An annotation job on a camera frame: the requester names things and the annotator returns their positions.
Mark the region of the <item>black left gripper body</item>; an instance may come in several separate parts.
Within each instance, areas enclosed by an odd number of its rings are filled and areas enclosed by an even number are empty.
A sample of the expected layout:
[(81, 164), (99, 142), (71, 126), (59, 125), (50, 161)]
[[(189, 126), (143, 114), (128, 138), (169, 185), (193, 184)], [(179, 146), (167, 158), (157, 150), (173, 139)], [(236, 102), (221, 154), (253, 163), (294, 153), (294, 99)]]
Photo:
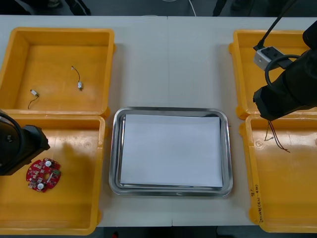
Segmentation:
[(50, 149), (41, 128), (26, 125), (22, 136), (12, 125), (0, 126), (0, 175), (9, 176), (31, 163), (43, 151)]

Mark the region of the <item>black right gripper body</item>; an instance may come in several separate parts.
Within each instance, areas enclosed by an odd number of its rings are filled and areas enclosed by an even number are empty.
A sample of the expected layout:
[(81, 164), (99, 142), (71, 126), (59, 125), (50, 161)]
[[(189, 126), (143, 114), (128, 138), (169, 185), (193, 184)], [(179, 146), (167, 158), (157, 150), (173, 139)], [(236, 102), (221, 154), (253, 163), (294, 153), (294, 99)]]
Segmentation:
[[(295, 59), (271, 82), (269, 72), (283, 60)], [(266, 86), (254, 93), (253, 102), (260, 116), (276, 120), (298, 110), (317, 106), (317, 51), (310, 49), (301, 56), (282, 55), (268, 63), (264, 70)]]

